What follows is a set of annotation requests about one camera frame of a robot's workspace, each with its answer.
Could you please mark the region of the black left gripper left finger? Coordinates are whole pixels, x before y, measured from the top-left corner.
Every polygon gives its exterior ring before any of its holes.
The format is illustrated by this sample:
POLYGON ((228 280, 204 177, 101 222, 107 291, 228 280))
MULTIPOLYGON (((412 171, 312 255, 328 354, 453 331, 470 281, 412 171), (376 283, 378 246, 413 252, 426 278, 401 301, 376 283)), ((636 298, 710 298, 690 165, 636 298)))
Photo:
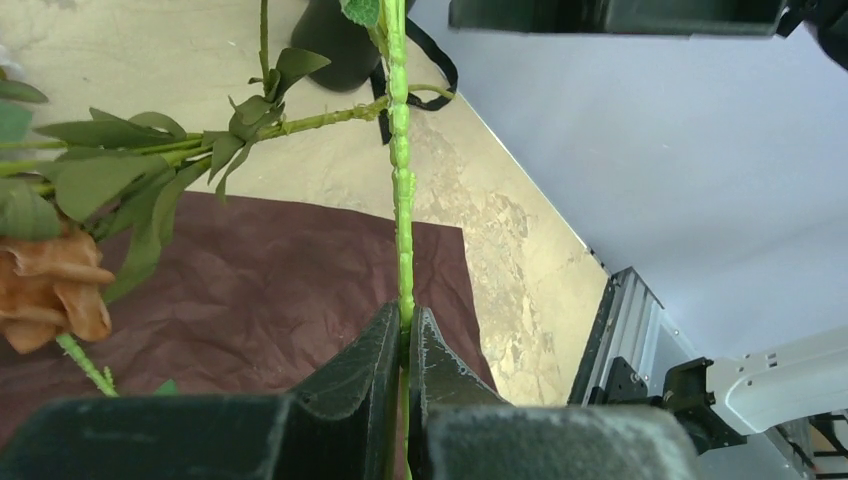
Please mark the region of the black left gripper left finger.
POLYGON ((87 398, 37 411, 1 452, 5 479, 389 479, 399 312, 286 392, 87 398))

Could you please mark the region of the black ribbon with gold lettering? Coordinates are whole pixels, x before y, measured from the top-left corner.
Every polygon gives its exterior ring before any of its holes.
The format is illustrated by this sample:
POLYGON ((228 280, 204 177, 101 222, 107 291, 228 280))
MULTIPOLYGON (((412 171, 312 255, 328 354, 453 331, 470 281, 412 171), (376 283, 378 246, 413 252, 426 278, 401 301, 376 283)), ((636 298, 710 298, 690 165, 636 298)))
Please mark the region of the black ribbon with gold lettering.
MULTIPOLYGON (((457 92, 459 73, 450 56, 442 50, 436 41, 411 18, 406 19, 406 34, 413 53, 420 53, 413 63, 413 80, 419 83, 435 85, 448 92, 448 96, 435 91, 425 91, 424 87, 410 86, 407 104, 411 109, 436 112, 447 106, 457 92)), ((374 100, 385 95, 387 90, 386 67, 378 61, 372 70, 369 81, 374 100)), ((377 116, 382 145, 389 144, 392 137, 388 113, 381 110, 377 116)))

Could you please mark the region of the flower bouquet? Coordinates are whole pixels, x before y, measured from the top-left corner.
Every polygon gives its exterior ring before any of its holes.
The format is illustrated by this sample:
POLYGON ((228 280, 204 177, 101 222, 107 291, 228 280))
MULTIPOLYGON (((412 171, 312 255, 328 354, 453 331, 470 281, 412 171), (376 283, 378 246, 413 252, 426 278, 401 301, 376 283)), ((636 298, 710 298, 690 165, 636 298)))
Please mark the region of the flower bouquet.
MULTIPOLYGON (((189 193, 159 271, 118 301, 94 357, 116 367, 122 398, 286 392, 395 303, 392 237, 350 210, 189 193)), ((104 397, 56 348, 3 348, 2 449, 43 407, 87 398, 104 397)))

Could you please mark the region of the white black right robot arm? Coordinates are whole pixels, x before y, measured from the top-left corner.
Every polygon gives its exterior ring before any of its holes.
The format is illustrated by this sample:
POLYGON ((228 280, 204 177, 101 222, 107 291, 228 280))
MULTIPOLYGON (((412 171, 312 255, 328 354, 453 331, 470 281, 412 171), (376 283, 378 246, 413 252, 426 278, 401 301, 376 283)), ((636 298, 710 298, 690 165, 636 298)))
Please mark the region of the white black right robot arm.
MULTIPOLYGON (((453 1, 456 29, 534 34, 781 36, 811 27, 847 65, 844 1, 453 1)), ((847 404, 847 330, 839 327, 740 359, 701 357, 668 371, 646 403, 675 415, 699 453, 741 445, 847 404)))

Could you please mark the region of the brown orange rose stem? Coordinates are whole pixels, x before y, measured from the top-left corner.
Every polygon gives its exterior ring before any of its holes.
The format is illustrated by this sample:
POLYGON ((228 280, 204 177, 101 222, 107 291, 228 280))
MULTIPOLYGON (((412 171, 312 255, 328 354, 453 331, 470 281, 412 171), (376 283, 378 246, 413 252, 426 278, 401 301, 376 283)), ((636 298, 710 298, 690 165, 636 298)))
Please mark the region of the brown orange rose stem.
POLYGON ((285 97, 326 56, 288 47, 276 58, 260 42, 261 92, 232 104, 222 131, 190 133, 146 111, 122 118, 91 109, 85 120, 38 128, 52 160, 1 167, 1 334, 21 354, 58 344, 103 394, 117 393, 108 368, 81 345, 112 331, 107 306, 146 280, 170 243, 176 204, 206 178, 219 196, 259 142, 341 121, 373 120, 395 99, 290 121, 285 97))

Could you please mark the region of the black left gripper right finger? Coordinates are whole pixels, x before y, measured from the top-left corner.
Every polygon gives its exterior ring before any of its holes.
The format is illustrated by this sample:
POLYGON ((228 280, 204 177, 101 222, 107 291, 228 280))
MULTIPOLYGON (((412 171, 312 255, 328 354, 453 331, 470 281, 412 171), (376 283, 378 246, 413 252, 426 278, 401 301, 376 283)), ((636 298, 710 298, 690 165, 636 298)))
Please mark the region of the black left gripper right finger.
POLYGON ((698 479, 692 442, 648 406, 518 407, 451 349, 428 308, 412 322, 414 479, 698 479))

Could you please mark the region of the yellow rose stem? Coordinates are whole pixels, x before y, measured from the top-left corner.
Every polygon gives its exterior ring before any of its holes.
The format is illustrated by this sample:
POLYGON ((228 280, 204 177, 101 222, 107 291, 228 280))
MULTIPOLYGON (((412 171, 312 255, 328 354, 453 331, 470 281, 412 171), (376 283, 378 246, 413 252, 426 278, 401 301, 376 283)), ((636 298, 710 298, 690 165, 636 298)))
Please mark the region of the yellow rose stem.
POLYGON ((410 169, 408 97, 412 87, 407 78, 406 3, 402 0, 339 2, 341 11, 352 23, 366 29, 387 69, 386 108, 391 133, 389 140, 392 165, 395 245, 398 266, 400 321, 400 367, 398 404, 403 427, 402 465, 404 477, 413 477, 408 460, 410 433, 410 346, 413 314, 414 248, 412 210, 416 176, 410 169))

